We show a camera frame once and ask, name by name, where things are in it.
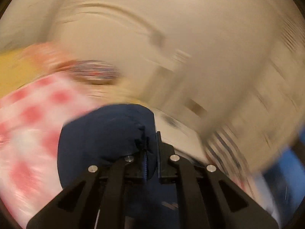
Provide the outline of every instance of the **clothing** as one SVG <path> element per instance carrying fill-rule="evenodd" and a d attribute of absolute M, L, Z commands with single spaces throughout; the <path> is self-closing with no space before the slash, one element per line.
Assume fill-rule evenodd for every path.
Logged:
<path fill-rule="evenodd" d="M 101 107 L 62 128 L 57 159 L 60 183 L 65 188 L 89 166 L 110 165 L 142 149 L 151 178 L 158 151 L 153 112 L 137 104 Z"/>

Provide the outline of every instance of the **yellow cloth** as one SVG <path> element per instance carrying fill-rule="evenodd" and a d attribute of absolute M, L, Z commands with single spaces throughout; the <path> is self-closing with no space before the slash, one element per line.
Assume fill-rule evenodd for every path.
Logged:
<path fill-rule="evenodd" d="M 29 60 L 22 59 L 22 50 L 0 54 L 0 98 L 27 84 L 40 75 Z"/>
<path fill-rule="evenodd" d="M 132 83 L 124 77 L 118 78 L 112 85 L 87 85 L 89 97 L 100 106 L 114 103 L 133 103 L 147 107 L 147 104 L 134 98 Z"/>

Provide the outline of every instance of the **washing machine drum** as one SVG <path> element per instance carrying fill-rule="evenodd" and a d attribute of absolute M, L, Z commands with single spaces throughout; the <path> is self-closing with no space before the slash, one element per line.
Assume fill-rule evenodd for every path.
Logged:
<path fill-rule="evenodd" d="M 13 0 L 0 49 L 55 40 L 80 60 L 113 63 L 230 175 L 266 168 L 294 139 L 304 29 L 293 0 Z"/>

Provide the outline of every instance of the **red and white patterned cloth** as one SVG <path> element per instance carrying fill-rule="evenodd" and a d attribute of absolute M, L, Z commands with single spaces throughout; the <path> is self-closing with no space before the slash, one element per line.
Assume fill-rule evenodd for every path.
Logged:
<path fill-rule="evenodd" d="M 30 59 L 48 74 L 65 70 L 75 63 L 75 58 L 55 42 L 30 45 L 22 51 L 21 55 Z"/>
<path fill-rule="evenodd" d="M 23 227 L 61 191 L 57 147 L 62 126 L 96 109 L 65 73 L 0 99 L 0 196 Z"/>

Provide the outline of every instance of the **blue object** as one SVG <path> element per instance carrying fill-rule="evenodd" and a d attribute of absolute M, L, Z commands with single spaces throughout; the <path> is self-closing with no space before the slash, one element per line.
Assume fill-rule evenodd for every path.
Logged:
<path fill-rule="evenodd" d="M 300 141 L 305 145 L 305 127 L 303 130 L 299 133 L 299 139 Z"/>
<path fill-rule="evenodd" d="M 175 184 L 161 185 L 157 172 L 129 190 L 125 215 L 135 219 L 133 229 L 179 229 L 179 209 Z"/>
<path fill-rule="evenodd" d="M 305 196 L 305 170 L 292 150 L 285 151 L 264 178 L 278 207 L 281 224 L 286 225 Z"/>
<path fill-rule="evenodd" d="M 154 114 L 136 104 L 101 107 L 62 128 L 57 168 L 63 188 L 89 166 L 114 163 L 123 156 L 145 150 L 147 177 L 157 165 Z"/>

